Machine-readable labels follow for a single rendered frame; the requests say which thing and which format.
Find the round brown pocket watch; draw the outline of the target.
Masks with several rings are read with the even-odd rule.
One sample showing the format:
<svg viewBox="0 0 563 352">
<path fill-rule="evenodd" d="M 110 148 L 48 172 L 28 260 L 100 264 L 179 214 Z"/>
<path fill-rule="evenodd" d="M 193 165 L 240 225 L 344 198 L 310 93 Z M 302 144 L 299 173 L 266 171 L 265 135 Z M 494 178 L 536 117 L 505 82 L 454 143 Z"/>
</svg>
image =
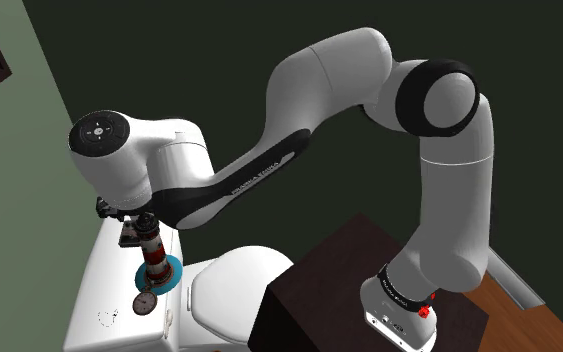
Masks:
<svg viewBox="0 0 563 352">
<path fill-rule="evenodd" d="M 150 289 L 144 289 L 134 298 L 132 310 L 136 315 L 145 316 L 150 314 L 156 308 L 157 302 L 157 295 Z"/>
</svg>

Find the white toilet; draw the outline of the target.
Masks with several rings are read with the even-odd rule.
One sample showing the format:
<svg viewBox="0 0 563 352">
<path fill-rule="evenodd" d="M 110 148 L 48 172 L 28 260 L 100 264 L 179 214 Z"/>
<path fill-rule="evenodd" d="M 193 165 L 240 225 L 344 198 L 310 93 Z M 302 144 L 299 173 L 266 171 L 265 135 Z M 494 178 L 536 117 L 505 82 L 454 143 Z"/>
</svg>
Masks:
<svg viewBox="0 0 563 352">
<path fill-rule="evenodd" d="M 181 281 L 139 316 L 140 248 L 118 245 L 122 222 L 103 221 L 86 264 L 63 352 L 251 352 L 251 330 L 268 284 L 291 267 L 284 254 L 245 246 L 183 265 Z M 160 227 L 169 255 L 183 259 L 178 231 Z"/>
</svg>

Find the small grey brown box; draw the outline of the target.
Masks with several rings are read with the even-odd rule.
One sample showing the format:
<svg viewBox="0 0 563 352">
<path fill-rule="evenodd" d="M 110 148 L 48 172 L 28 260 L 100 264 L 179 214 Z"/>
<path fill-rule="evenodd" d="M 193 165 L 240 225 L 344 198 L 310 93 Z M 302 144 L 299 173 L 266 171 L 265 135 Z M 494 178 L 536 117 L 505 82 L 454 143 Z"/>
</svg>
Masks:
<svg viewBox="0 0 563 352">
<path fill-rule="evenodd" d="M 124 221 L 121 228 L 121 233 L 118 240 L 118 245 L 121 248 L 139 247 L 140 238 L 134 230 L 133 222 L 130 220 Z"/>
</svg>

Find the dark brown robot stand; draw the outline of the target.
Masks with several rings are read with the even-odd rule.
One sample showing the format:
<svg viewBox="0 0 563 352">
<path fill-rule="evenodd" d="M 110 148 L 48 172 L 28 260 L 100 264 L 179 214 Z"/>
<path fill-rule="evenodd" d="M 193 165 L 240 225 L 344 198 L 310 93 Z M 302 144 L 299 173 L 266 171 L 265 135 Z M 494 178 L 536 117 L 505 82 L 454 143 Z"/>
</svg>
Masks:
<svg viewBox="0 0 563 352">
<path fill-rule="evenodd" d="M 360 286 L 401 243 L 359 213 L 265 290 L 252 352 L 403 352 L 365 320 Z"/>
</svg>

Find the red white lighthouse figure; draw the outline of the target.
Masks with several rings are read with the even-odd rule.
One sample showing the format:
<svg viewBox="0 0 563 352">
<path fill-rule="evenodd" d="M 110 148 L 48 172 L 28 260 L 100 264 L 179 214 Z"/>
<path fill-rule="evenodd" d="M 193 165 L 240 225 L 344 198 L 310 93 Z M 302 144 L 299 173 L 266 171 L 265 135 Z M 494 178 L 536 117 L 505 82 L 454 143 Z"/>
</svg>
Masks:
<svg viewBox="0 0 563 352">
<path fill-rule="evenodd" d="M 166 252 L 159 221 L 151 213 L 144 213 L 134 221 L 133 229 L 144 259 L 135 275 L 136 287 L 140 292 L 156 295 L 170 292 L 181 281 L 183 266 L 177 257 Z"/>
</svg>

